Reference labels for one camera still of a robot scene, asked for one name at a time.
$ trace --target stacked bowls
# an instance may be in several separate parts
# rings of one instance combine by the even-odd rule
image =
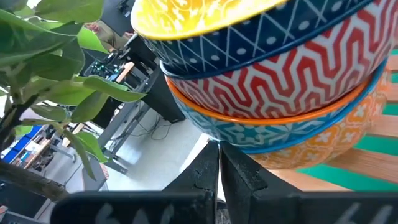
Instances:
[[[131,22],[195,126],[264,167],[293,169],[349,149],[380,113],[397,8],[397,0],[137,0]]]

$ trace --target gray floor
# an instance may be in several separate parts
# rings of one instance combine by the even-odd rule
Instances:
[[[173,181],[207,142],[207,136],[199,132],[189,121],[169,126],[160,120],[153,134],[145,134],[153,127],[159,117],[149,110],[132,136],[129,136],[118,152],[123,159],[121,165],[128,169],[126,175],[108,168],[108,190],[162,190]],[[65,156],[56,155],[49,166],[46,177],[66,184],[70,193],[83,189],[80,159],[73,163]],[[39,220],[49,221],[52,204],[39,215]]]

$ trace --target red and white zigzag pattern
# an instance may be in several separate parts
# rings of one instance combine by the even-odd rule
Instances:
[[[351,91],[398,38],[397,0],[376,0],[314,39],[237,71],[173,79],[196,104],[240,118],[281,118],[321,108]]]

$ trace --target blue bowl rim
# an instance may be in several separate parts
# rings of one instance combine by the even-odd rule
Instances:
[[[290,141],[290,142],[287,142],[287,143],[284,143],[284,144],[281,144],[281,145],[271,146],[271,147],[267,147],[267,148],[239,147],[239,146],[235,146],[235,147],[240,148],[240,150],[242,150],[246,154],[262,154],[262,153],[279,151],[279,150],[285,149],[285,148],[290,147],[290,146],[301,144],[302,142],[314,137],[315,135],[320,134],[321,132],[325,131],[326,129],[332,127],[337,122],[339,122],[342,119],[344,119],[344,117],[348,113],[352,112],[352,110],[355,109],[355,107],[358,106],[360,104],[360,102],[362,102],[365,99],[365,97],[367,97],[367,95],[377,85],[377,82],[381,78],[381,75],[383,74],[383,71],[384,71],[384,69],[386,67],[387,61],[388,61],[388,58],[386,58],[375,69],[375,71],[373,71],[374,77],[373,77],[372,81],[366,87],[366,89],[355,100],[353,100],[351,103],[349,103],[349,105],[346,108],[344,108],[342,111],[340,111],[340,113],[338,115],[336,115],[331,121],[323,124],[322,126],[320,126],[317,129],[311,131],[310,133],[306,134],[304,137],[295,139],[293,141]]]
[[[335,26],[336,24],[338,24],[339,22],[342,22],[343,20],[345,20],[347,17],[352,16],[354,13],[358,12],[359,10],[362,10],[363,8],[365,8],[368,4],[370,4],[373,0],[365,0],[363,2],[360,2],[359,4],[355,5],[354,7],[352,7],[350,10],[347,10],[344,14],[334,18],[333,20],[331,20],[327,25],[319,28],[319,29],[315,29],[312,32],[310,32],[307,35],[302,36],[301,38],[284,45],[283,47],[280,47],[278,49],[275,49],[273,51],[270,51],[264,55],[258,56],[256,58],[250,59],[247,62],[243,62],[243,63],[239,63],[236,65],[232,65],[230,67],[226,67],[224,69],[220,69],[220,70],[215,70],[212,72],[205,72],[205,73],[197,73],[194,75],[176,75],[172,72],[169,72],[165,69],[164,67],[164,63],[162,61],[160,61],[160,67],[162,69],[162,71],[165,73],[165,75],[167,75],[170,78],[176,78],[176,79],[181,79],[181,80],[193,80],[193,79],[202,79],[202,78],[210,78],[210,77],[214,77],[217,75],[221,75],[223,73],[226,72],[231,72],[231,71],[235,71],[235,70],[240,70],[241,68],[244,67],[248,67],[256,62],[260,62],[265,60],[266,58],[270,58],[273,57],[275,55],[278,54],[282,54],[284,52],[289,51],[290,49],[299,46],[301,44],[304,44],[304,42],[306,42],[309,39],[313,39],[314,37],[318,36],[321,33],[324,33],[326,30],[328,30],[329,28]]]

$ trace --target person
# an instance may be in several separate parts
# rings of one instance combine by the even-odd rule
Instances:
[[[97,35],[102,45],[106,50],[108,50],[108,52],[123,48],[129,39],[134,35],[133,33],[125,32],[124,35],[120,37],[103,21],[86,23],[85,27]]]

